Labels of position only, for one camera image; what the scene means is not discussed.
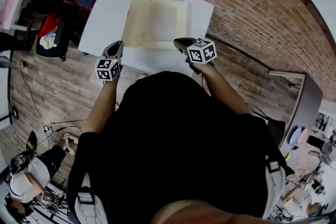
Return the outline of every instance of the black shirt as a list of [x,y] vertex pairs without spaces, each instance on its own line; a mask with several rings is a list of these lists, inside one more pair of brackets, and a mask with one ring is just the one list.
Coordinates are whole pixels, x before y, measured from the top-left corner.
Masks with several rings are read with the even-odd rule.
[[150,223],[160,208],[185,199],[261,217],[268,152],[285,163],[263,119],[237,115],[185,75],[159,73],[127,89],[101,135],[81,136],[69,208],[75,212],[89,171],[114,224]]

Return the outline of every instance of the hand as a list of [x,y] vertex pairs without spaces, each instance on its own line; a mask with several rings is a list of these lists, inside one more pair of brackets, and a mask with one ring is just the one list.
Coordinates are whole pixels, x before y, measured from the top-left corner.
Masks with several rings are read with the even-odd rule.
[[119,79],[120,79],[120,73],[121,73],[121,72],[119,72],[119,73],[113,78],[112,81],[111,81],[111,80],[106,80],[104,85],[106,85],[106,84],[114,84],[114,85],[117,85],[117,84],[118,84],[118,81],[119,81]]
[[215,67],[209,63],[193,63],[193,66],[202,73],[208,73],[215,69]]

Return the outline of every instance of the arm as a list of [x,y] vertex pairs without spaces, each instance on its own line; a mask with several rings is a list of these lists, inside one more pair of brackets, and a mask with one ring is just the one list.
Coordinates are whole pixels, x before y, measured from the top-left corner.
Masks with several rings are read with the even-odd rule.
[[35,176],[33,176],[30,172],[25,173],[25,176],[33,187],[37,188],[40,193],[44,193],[44,187],[40,184],[39,181],[37,181]]
[[42,194],[36,195],[35,198],[36,198],[38,201],[42,201]]
[[86,120],[84,131],[100,134],[106,121],[114,113],[116,107],[117,84],[119,78],[108,81],[103,86],[98,99]]
[[212,97],[221,100],[237,114],[251,114],[246,102],[214,66],[199,63],[194,63],[193,65],[202,72]]
[[155,217],[150,224],[270,224],[278,223],[246,215],[236,215],[221,211],[213,206],[193,205],[183,208],[172,214],[163,222],[156,221]]
[[284,205],[285,203],[287,203],[291,198],[293,198],[299,191],[301,190],[301,188],[299,187],[295,187],[294,189],[292,189],[289,193],[287,193],[286,196],[284,196],[284,198],[281,200],[282,204]]

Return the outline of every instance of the chair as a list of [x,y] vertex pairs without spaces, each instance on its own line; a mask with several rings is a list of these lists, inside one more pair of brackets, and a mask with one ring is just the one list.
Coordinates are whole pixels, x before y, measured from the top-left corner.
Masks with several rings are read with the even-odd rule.
[[[62,16],[57,26],[54,43],[56,47],[46,50],[40,45],[40,37],[37,39],[36,53],[45,57],[60,57],[65,61],[65,55],[68,49],[70,39],[78,45],[78,41],[73,38],[75,31],[74,17],[78,7],[65,3],[64,0],[30,0],[34,9],[40,14],[56,14],[56,17]],[[44,25],[47,16],[44,17],[41,27]]]

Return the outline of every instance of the black chair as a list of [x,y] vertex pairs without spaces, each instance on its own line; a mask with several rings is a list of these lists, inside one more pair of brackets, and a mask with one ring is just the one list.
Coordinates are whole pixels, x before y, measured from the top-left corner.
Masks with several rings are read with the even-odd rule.
[[[73,34],[76,31],[75,15],[78,7],[65,3],[64,0],[30,0],[34,9],[40,14],[56,14],[56,17],[62,16],[60,23],[57,26],[54,43],[56,47],[46,50],[40,45],[40,37],[37,40],[36,52],[37,54],[45,57],[60,57],[65,61],[65,55],[68,49],[69,41],[72,40],[78,45],[77,39]],[[47,16],[44,17],[41,27],[44,25]]]
[[269,128],[269,131],[271,132],[277,146],[280,147],[281,142],[285,137],[286,123],[284,121],[273,120],[269,116],[260,114],[256,111],[253,112],[268,121],[267,126]]

